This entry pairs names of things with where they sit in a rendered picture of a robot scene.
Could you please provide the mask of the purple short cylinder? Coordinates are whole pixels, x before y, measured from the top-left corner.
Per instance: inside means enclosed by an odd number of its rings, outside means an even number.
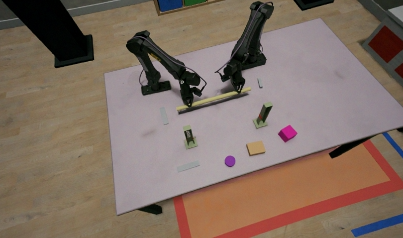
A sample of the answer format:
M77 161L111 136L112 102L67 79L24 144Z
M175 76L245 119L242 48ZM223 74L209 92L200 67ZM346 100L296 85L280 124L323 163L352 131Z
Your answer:
M235 158L231 155L225 158L225 165L228 167L232 167L235 165Z

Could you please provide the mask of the tan rectangular block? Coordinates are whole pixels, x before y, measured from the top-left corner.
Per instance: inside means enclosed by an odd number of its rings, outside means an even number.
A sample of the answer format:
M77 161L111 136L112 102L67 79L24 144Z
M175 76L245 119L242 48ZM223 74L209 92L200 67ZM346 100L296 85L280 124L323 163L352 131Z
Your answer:
M246 144L249 156L265 153L265 148L262 141L252 142Z

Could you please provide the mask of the magenta cube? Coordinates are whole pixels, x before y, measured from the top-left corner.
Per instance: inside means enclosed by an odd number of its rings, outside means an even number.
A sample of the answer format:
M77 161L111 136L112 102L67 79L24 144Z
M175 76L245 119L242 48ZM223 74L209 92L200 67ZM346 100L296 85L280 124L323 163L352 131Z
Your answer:
M283 128L278 133L280 138L286 143L297 135L297 132L291 127L291 125Z

